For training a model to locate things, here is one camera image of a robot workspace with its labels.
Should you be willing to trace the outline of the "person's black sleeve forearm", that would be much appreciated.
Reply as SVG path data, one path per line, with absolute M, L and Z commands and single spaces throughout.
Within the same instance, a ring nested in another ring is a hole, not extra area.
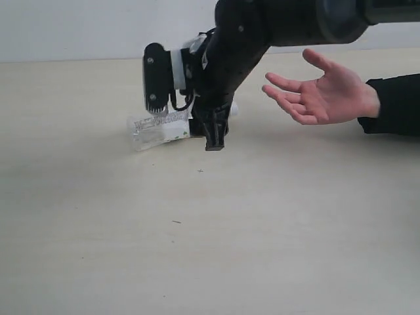
M 379 98 L 379 115 L 359 117 L 366 134 L 419 136 L 419 74 L 370 79 Z

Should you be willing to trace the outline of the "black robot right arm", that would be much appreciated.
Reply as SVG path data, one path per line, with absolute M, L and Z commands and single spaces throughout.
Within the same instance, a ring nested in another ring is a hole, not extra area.
M 269 48 L 344 45 L 376 24 L 418 21 L 418 1 L 218 1 L 215 27 L 181 50 L 206 150 L 224 148 L 234 93 Z

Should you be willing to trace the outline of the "person's bare hand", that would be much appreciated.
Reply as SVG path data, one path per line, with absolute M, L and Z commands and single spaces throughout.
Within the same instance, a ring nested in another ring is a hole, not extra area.
M 268 83 L 262 86 L 263 93 L 294 121 L 301 125 L 331 125 L 359 117 L 379 117 L 381 101 L 376 90 L 354 71 L 313 49 L 304 49 L 302 57 L 323 75 L 298 81 L 268 72 Z

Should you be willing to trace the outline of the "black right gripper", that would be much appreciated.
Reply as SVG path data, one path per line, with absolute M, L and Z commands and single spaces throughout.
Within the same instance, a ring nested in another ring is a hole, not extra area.
M 181 48 L 191 138 L 206 138 L 206 151 L 220 151 L 228 133 L 228 118 L 234 98 L 231 45 L 219 35 L 198 35 Z

